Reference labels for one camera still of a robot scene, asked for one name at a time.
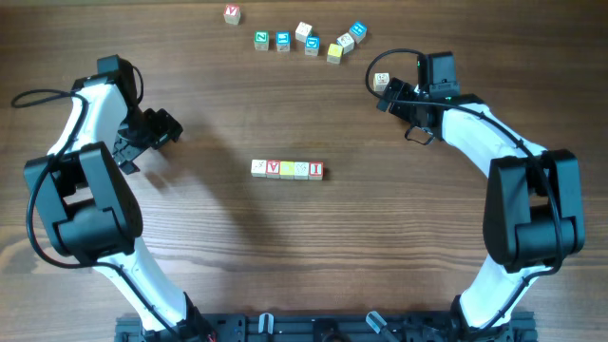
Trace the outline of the red letter I block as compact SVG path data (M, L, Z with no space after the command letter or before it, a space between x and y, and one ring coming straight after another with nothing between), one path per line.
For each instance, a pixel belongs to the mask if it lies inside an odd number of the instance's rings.
M310 180L322 181L324 177L324 163L322 161L310 162L308 177Z

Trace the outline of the natural block with green side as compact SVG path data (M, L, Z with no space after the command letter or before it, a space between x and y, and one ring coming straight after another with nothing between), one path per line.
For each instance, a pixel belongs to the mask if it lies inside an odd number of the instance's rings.
M307 180L310 173L310 164L306 161L296 161L294 163L294 178L296 180Z

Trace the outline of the natural picture block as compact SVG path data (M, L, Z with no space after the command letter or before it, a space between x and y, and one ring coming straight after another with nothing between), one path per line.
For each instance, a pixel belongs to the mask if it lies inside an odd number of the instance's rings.
M251 162L251 175L257 178L266 178L267 161L266 160L252 160Z

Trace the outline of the red letter V block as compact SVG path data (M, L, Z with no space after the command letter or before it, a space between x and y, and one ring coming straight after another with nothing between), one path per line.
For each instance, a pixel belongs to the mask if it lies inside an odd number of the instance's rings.
M269 179L280 178L280 161L278 160L267 160L266 161L266 177Z

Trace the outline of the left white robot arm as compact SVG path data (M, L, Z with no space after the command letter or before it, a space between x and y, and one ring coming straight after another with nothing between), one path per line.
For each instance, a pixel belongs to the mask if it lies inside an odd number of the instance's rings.
M64 131L44 157L25 164L28 240L55 267L93 269L136 310L121 319L119 341L214 341L217 333L162 271L143 238L143 215L125 176L149 148L177 141L181 125L164 109L140 108L143 76L118 55L69 91L35 90L41 105L68 98Z

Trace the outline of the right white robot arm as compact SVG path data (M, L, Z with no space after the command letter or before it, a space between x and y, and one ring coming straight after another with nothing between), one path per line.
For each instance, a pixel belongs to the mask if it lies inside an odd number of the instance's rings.
M488 255L446 312L409 313L406 341L534 341L532 313L515 308L539 278L556 274L585 242L580 168L567 149L548 150L464 94L451 52L415 51L418 83L365 76L377 107L431 142L461 151L486 176L483 238Z

